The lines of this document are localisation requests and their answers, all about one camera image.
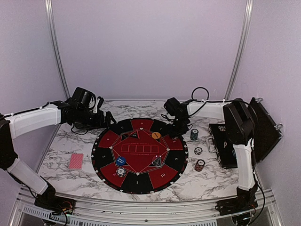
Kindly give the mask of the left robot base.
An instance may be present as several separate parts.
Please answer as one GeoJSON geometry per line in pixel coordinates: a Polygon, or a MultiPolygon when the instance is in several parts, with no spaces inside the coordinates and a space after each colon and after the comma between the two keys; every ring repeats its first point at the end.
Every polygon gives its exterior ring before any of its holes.
{"type": "Polygon", "coordinates": [[[55,195],[53,192],[38,194],[34,202],[35,206],[51,210],[54,214],[73,212],[75,200],[55,195]]]}

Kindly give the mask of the red brown chip stack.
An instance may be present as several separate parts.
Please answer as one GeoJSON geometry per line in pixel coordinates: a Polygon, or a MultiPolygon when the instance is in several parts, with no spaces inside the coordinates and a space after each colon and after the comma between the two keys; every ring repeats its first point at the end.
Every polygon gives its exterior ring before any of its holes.
{"type": "Polygon", "coordinates": [[[205,166],[205,161],[202,159],[199,159],[199,160],[197,160],[194,169],[197,172],[201,172],[203,170],[204,166],[205,166]]]}

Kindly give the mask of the orange big blind button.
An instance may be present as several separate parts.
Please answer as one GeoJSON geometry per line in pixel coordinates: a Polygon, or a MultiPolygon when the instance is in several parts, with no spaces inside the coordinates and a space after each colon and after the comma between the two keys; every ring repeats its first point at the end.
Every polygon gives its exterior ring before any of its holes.
{"type": "Polygon", "coordinates": [[[154,138],[154,139],[159,139],[159,138],[161,138],[161,134],[160,134],[159,132],[153,132],[151,136],[152,136],[152,138],[154,138]]]}

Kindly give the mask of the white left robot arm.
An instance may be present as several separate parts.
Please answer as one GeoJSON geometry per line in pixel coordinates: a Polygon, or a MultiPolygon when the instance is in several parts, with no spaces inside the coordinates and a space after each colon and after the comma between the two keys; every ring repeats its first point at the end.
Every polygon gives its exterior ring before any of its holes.
{"type": "Polygon", "coordinates": [[[55,189],[18,156],[15,141],[28,138],[46,128],[69,124],[76,129],[89,131],[108,128],[116,123],[111,112],[103,112],[104,99],[93,92],[77,87],[67,100],[47,102],[43,106],[0,116],[0,168],[41,195],[48,209],[59,206],[55,189]]]}

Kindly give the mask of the blue small blind button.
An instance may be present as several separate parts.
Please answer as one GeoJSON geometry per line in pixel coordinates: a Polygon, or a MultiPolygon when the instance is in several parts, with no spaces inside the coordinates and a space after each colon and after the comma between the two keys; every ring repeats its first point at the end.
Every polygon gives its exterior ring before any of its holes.
{"type": "Polygon", "coordinates": [[[121,157],[121,156],[116,159],[115,163],[116,163],[117,166],[127,166],[126,159],[124,157],[121,157]]]}

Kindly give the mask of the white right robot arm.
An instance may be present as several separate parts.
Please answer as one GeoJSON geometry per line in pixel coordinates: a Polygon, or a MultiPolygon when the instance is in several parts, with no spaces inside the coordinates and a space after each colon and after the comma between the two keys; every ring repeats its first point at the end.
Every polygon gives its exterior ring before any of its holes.
{"type": "Polygon", "coordinates": [[[226,136],[233,144],[238,164],[238,187],[233,200],[233,207],[243,211],[251,204],[251,192],[256,192],[258,183],[253,174],[252,165],[252,139],[258,126],[258,118],[255,110],[241,98],[234,100],[200,100],[201,106],[193,111],[190,99],[179,102],[172,97],[164,103],[164,108],[170,116],[173,116],[171,130],[173,136],[182,135],[188,130],[189,118],[198,115],[200,117],[213,116],[225,122],[226,136]]]}

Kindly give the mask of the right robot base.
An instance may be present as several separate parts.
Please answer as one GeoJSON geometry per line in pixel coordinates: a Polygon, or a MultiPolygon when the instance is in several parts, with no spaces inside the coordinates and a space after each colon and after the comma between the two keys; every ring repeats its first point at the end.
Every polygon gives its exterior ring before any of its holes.
{"type": "Polygon", "coordinates": [[[251,222],[258,203],[256,198],[246,198],[238,196],[236,198],[220,200],[216,203],[215,210],[219,211],[221,216],[231,214],[234,224],[248,224],[251,222]]]}

